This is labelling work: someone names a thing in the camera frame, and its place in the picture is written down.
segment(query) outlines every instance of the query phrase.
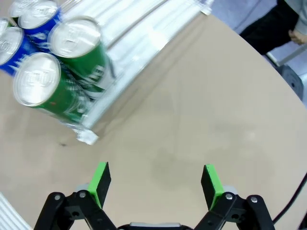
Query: can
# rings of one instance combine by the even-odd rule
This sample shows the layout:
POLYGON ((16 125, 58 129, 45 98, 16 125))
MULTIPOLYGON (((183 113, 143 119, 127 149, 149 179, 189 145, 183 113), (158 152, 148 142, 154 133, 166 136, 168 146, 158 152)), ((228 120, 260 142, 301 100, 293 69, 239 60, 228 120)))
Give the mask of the can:
POLYGON ((11 27, 12 24, 10 23, 8 18, 0 17, 0 36, 6 30, 6 28, 11 27))
POLYGON ((18 19, 24 33, 43 52, 50 53, 47 42, 50 30, 61 21, 61 8, 54 1, 42 1, 31 6, 18 19))
POLYGON ((67 65, 90 98, 99 98, 114 82, 101 28, 94 19, 78 16, 59 23, 48 42, 51 52, 67 65))
POLYGON ((8 27, 0 37, 0 69, 15 76, 20 64, 37 48, 19 27, 8 27))
POLYGON ((15 0, 9 7, 9 16, 18 24, 18 18, 39 1, 41 0, 15 0))
POLYGON ((20 104, 61 121, 79 123, 91 106, 80 86, 61 70, 59 61, 47 53, 35 53, 21 65, 13 90, 20 104))

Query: black pants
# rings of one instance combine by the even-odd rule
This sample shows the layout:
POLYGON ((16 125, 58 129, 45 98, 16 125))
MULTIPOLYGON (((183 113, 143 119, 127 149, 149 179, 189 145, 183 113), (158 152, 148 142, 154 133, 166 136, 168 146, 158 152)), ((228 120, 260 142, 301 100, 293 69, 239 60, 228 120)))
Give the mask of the black pants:
POLYGON ((266 15, 249 25, 240 34, 260 54, 290 42, 289 30, 294 30, 298 14, 284 1, 277 0, 277 5, 266 15))

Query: table surface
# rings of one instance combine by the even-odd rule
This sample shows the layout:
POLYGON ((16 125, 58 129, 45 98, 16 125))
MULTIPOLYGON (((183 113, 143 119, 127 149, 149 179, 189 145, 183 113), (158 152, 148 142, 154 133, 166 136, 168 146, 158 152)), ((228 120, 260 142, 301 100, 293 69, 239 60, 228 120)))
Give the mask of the table surface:
MULTIPOLYGON (((119 226, 180 222, 207 211, 204 164, 243 198, 261 195, 272 218, 306 173, 307 112, 278 73, 214 16, 197 16, 139 75, 94 131, 93 146, 0 86, 0 188, 34 226, 47 195, 70 195, 109 161, 104 209, 119 226)), ((294 230, 307 187, 276 229, 294 230)), ((74 229, 84 229, 84 223, 74 229)), ((226 224, 224 229, 236 229, 226 224)))

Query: green can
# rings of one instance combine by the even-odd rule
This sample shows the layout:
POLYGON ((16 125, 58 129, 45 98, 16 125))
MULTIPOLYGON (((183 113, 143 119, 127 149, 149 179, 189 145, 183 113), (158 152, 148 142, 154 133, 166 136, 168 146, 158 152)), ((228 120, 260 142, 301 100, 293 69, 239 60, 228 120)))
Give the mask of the green can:
POLYGON ((0 36, 6 30, 6 28, 11 27, 12 24, 10 23, 8 18, 0 17, 0 36))
POLYGON ((94 19, 78 16, 59 23, 48 42, 51 52, 67 65, 90 98, 101 97, 114 82, 101 28, 94 19))
POLYGON ((13 90, 20 104, 40 109, 61 121, 79 123, 91 107, 80 86, 47 53, 35 53, 21 64, 13 90))

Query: hand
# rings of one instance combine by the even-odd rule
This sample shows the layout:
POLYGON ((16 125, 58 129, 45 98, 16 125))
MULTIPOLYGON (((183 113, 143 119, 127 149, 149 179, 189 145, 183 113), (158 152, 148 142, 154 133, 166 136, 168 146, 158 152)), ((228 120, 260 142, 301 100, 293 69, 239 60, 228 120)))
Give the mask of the hand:
POLYGON ((295 43, 299 45, 307 43, 307 35, 302 34, 298 32, 297 30, 293 30, 293 31, 289 30, 289 36, 292 41, 294 41, 295 43))

